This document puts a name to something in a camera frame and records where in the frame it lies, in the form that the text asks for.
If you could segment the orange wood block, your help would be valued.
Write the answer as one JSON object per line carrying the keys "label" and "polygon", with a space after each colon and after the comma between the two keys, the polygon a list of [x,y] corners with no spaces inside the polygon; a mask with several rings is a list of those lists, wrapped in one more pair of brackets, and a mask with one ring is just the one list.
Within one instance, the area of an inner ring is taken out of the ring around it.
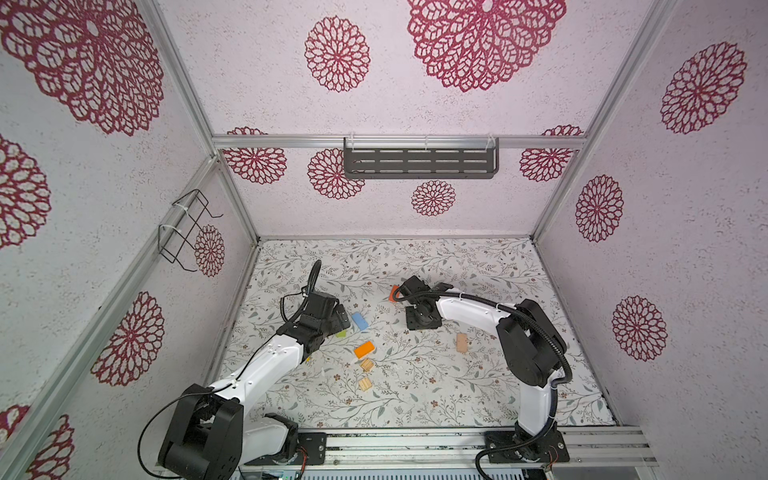
{"label": "orange wood block", "polygon": [[368,355],[372,354],[376,350],[375,345],[371,341],[367,341],[353,350],[355,357],[358,360],[362,360]]}

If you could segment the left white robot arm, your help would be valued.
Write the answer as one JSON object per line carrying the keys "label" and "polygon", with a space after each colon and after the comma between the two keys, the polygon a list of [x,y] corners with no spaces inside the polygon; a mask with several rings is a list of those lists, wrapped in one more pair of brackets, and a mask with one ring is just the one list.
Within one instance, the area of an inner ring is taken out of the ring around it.
{"label": "left white robot arm", "polygon": [[209,386],[189,386],[169,403],[175,410],[158,464],[173,479],[228,479],[257,459],[287,463],[300,456],[296,422],[266,414],[247,428],[245,416],[328,337],[349,326],[338,298],[305,294],[298,311],[245,364]]}

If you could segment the blue wood block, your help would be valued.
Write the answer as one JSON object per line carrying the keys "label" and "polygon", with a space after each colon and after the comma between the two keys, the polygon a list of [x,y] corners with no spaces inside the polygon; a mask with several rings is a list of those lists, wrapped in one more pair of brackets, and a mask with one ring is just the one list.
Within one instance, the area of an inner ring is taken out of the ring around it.
{"label": "blue wood block", "polygon": [[357,328],[360,331],[365,331],[369,328],[369,323],[365,320],[365,318],[359,312],[353,313],[351,318],[353,323],[357,326]]}

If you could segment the long natural wood block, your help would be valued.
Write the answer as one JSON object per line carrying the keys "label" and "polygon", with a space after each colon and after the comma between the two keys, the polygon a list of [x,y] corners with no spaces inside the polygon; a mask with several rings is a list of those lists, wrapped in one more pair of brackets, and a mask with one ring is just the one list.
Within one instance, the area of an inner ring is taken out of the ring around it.
{"label": "long natural wood block", "polygon": [[469,351],[469,339],[465,333],[458,333],[455,340],[456,351],[465,354]]}

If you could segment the dark grey wall shelf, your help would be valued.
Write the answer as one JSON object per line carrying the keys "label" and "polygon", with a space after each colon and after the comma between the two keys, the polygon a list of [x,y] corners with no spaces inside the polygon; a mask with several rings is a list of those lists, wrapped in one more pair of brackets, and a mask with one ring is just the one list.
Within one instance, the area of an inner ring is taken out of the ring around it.
{"label": "dark grey wall shelf", "polygon": [[481,148],[358,147],[343,141],[344,175],[355,180],[485,180],[499,171],[499,150]]}

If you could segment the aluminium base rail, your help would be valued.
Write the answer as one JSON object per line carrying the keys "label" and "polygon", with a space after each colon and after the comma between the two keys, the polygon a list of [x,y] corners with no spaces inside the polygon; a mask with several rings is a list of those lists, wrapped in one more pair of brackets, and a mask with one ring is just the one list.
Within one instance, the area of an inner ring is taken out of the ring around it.
{"label": "aluminium base rail", "polygon": [[513,442],[512,427],[304,429],[299,444],[310,454],[311,472],[322,470],[472,469],[483,450],[482,468],[656,467],[658,461],[638,427],[560,426],[540,441],[538,461],[501,452]]}

